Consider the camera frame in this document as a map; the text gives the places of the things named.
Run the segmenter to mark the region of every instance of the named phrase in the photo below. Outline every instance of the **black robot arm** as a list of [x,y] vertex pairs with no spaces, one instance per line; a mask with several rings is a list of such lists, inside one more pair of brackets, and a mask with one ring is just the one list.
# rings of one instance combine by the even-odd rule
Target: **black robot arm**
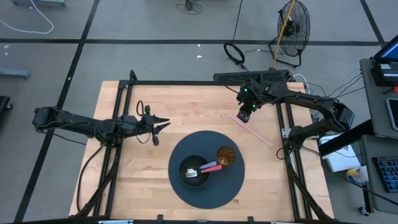
[[267,103],[290,103],[319,111],[325,119],[306,127],[282,130],[292,149],[300,149],[304,140],[311,136],[321,136],[328,131],[347,131],[354,120],[354,113],[337,99],[292,91],[287,88],[286,82],[261,84],[250,79],[241,85],[236,99],[243,104],[238,118],[245,123],[252,112]]
[[138,121],[135,116],[121,116],[117,119],[98,120],[72,114],[56,107],[42,107],[35,109],[32,124],[36,131],[44,132],[51,129],[65,129],[96,138],[104,146],[116,146],[118,138],[128,138],[140,134],[151,133],[155,146],[159,145],[158,134],[170,123],[154,126],[168,121],[150,114],[150,107],[145,107],[145,113]]

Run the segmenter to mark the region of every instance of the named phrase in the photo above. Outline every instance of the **computer monitor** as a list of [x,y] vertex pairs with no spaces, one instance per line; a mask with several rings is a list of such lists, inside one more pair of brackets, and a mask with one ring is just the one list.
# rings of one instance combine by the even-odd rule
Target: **computer monitor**
[[398,35],[388,42],[373,59],[379,63],[398,62]]

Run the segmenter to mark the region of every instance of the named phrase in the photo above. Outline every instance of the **concrete floor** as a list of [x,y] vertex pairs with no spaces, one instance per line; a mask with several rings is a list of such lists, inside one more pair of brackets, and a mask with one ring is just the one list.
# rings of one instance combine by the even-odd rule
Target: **concrete floor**
[[[175,8],[175,1],[101,0],[89,39],[231,39],[239,0],[203,0],[204,11],[189,16]],[[236,33],[238,40],[270,40],[276,34],[277,11],[286,1],[244,1]],[[310,40],[377,42],[376,35],[359,0],[303,0],[311,16]],[[366,0],[385,41],[396,35],[398,24],[391,20],[398,2]],[[39,9],[54,23],[51,34],[25,34],[0,24],[0,39],[79,39],[94,0],[67,0],[67,7],[40,5]],[[0,2],[0,19],[14,27],[47,30],[49,25],[27,6]],[[243,51],[266,46],[239,45]],[[21,202],[44,135],[31,125],[33,110],[57,104],[77,44],[0,43],[0,67],[27,69],[28,80],[0,78],[0,95],[12,98],[14,109],[3,121],[0,132],[0,223],[12,222]],[[359,60],[374,55],[378,46],[309,45],[303,65],[289,68],[309,82],[331,93],[359,74]],[[250,70],[267,70],[272,63],[268,53],[246,56]],[[281,64],[277,68],[287,68]],[[133,69],[140,80],[212,80],[214,73],[238,72],[224,53],[222,44],[86,44],[63,109],[92,116],[104,80],[127,79]],[[362,87],[360,80],[350,90]],[[310,87],[314,93],[320,89]],[[364,91],[344,96],[341,101],[356,113],[354,125],[369,119]],[[62,132],[78,141],[85,138]],[[67,217],[75,190],[84,147],[54,137],[25,221]],[[347,222],[392,223],[397,215],[376,212],[360,215],[362,191],[325,173],[335,217]]]

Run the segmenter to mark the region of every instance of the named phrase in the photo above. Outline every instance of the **wooden tabletop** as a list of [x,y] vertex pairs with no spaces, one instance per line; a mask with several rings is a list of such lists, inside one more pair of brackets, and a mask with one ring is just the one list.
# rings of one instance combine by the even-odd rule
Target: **wooden tabletop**
[[[288,83],[291,90],[304,91],[302,83]],[[118,82],[103,82],[94,118],[112,117]],[[165,220],[224,220],[245,221],[253,216],[255,221],[294,221],[289,185],[284,161],[276,158],[282,147],[277,110],[265,105],[251,115],[247,126],[269,141],[269,146],[241,127],[229,116],[239,111],[236,93],[224,86],[185,85],[134,85],[129,114],[136,114],[136,105],[142,100],[150,105],[152,114],[170,118],[171,125],[159,134],[159,146],[151,139],[140,144],[136,138],[123,142],[118,179],[111,212],[113,219],[154,220],[163,214]],[[119,114],[122,113],[122,100]],[[292,105],[296,125],[312,123],[306,108]],[[245,163],[245,179],[237,196],[226,205],[215,209],[200,209],[182,201],[175,194],[167,172],[171,152],[177,143],[196,131],[217,131],[231,138],[239,147]],[[139,136],[145,141],[147,135]],[[318,150],[314,140],[304,146]],[[89,139],[82,165],[99,148],[99,142]],[[81,207],[90,199],[98,186],[104,149],[88,164],[82,178]],[[319,156],[301,150],[307,189],[326,214],[333,217],[325,176]],[[298,192],[297,198],[302,201]],[[76,193],[70,214],[76,214]],[[300,214],[304,209],[300,203]]]

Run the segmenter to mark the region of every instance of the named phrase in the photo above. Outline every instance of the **metal fork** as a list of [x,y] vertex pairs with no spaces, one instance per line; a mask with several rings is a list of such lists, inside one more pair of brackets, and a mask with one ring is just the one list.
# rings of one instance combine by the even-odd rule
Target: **metal fork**
[[217,166],[213,166],[213,167],[210,167],[210,168],[207,168],[207,169],[204,169],[204,170],[188,169],[187,172],[185,173],[185,177],[186,178],[197,177],[198,174],[204,174],[204,173],[207,173],[207,172],[214,172],[214,171],[220,170],[222,168],[223,168],[223,166],[217,165]]

